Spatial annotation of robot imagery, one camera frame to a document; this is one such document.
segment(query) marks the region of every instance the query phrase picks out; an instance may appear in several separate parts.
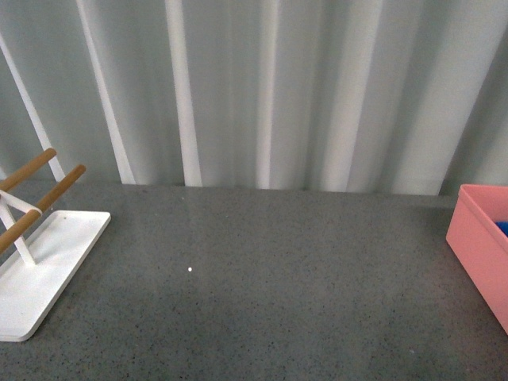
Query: wooden dowel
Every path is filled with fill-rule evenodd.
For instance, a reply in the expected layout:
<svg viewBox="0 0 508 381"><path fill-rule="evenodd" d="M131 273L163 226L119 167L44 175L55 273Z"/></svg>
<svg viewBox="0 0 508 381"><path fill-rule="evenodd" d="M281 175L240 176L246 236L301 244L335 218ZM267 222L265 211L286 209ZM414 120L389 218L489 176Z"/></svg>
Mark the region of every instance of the wooden dowel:
<svg viewBox="0 0 508 381"><path fill-rule="evenodd" d="M72 171L70 171L67 176L63 178L56 186L51 189L48 194L46 194L40 201L37 203L37 208L42 210L44 213L48 208L60 197L79 177L85 173L87 168L80 164Z"/></svg>
<svg viewBox="0 0 508 381"><path fill-rule="evenodd" d="M19 168L15 171L11 176L7 179L0 182L0 189L2 191L8 192L16 185L18 185L21 181L27 179L31 175L33 175L40 167L45 165L49 160L55 157L56 151L53 148L48 148L44 152L42 152L38 157L30 160L23 167Z"/></svg>
<svg viewBox="0 0 508 381"><path fill-rule="evenodd" d="M15 240L30 227L40 217L35 209L29 210L27 214L16 221L14 225L7 229L0 236L0 254L2 254Z"/></svg>
<svg viewBox="0 0 508 381"><path fill-rule="evenodd" d="M42 213L60 197L79 177L85 172L84 165L78 165L67 176L63 178L58 184L55 185L38 203L37 208L42 210ZM11 244L15 242L32 224L40 217L36 210L29 210L27 214L21 217L17 222L12 225L7 231L0 236L0 254L2 254Z"/></svg>

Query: white stand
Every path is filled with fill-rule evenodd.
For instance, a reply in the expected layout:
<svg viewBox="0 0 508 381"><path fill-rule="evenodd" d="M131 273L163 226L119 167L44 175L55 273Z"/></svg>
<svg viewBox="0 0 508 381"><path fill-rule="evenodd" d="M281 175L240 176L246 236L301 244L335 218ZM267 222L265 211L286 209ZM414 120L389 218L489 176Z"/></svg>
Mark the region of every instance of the white stand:
<svg viewBox="0 0 508 381"><path fill-rule="evenodd" d="M37 209L1 192L0 218L9 228L7 205ZM30 338L110 222L107 212L53 212L0 266L0 341Z"/></svg>

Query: pink container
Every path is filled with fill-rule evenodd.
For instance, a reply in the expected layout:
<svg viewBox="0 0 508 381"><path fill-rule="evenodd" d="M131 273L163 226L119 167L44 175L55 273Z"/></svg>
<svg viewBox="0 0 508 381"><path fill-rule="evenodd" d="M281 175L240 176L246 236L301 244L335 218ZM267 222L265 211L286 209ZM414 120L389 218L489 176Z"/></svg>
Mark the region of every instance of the pink container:
<svg viewBox="0 0 508 381"><path fill-rule="evenodd" d="M508 187L464 184L446 241L508 333Z"/></svg>

